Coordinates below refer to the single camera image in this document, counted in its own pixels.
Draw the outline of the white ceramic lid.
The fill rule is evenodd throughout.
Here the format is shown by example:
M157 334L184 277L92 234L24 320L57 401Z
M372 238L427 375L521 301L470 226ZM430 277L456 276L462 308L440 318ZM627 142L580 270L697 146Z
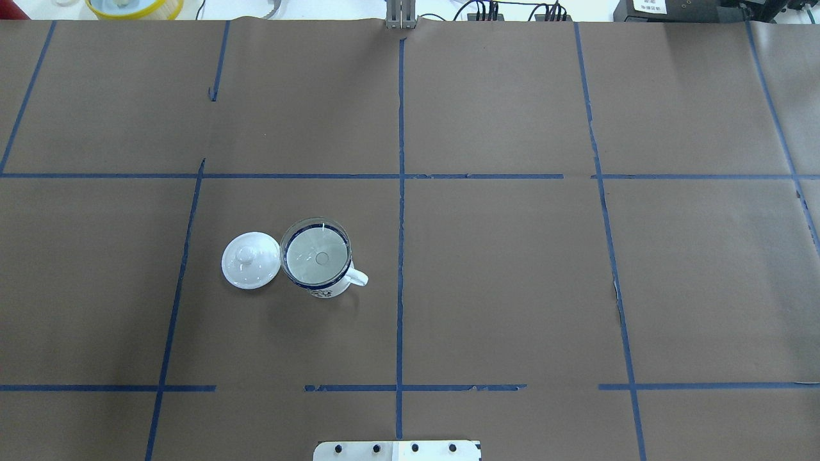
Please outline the white ceramic lid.
M222 254L222 273L232 286L257 289L281 269L279 243L263 232L246 232L229 242Z

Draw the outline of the brown paper table cover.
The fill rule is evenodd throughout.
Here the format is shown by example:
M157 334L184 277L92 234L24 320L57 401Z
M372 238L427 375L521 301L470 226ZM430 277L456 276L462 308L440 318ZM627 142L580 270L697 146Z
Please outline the brown paper table cover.
M818 459L817 26L3 21L3 460L424 439Z

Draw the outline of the black computer box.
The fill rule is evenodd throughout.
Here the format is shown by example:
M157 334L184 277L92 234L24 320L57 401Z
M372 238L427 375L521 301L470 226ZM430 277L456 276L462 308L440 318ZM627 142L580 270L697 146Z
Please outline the black computer box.
M744 22L747 14L720 1L619 1L612 20L717 24Z

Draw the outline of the yellow tape roll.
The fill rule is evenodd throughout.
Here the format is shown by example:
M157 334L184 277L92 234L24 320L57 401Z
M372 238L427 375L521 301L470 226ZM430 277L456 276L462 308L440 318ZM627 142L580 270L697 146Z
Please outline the yellow tape roll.
M85 1L100 20L175 20L185 1Z

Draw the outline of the aluminium frame post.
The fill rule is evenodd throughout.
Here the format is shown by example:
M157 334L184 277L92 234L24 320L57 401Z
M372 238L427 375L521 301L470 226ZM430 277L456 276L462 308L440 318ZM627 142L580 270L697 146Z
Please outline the aluminium frame post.
M418 25L415 0L387 0L386 28L415 29Z

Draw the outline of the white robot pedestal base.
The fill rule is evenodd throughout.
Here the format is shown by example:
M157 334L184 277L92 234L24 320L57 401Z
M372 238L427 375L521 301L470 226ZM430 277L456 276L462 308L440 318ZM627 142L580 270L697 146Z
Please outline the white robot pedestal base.
M326 441L313 460L481 460L479 441Z

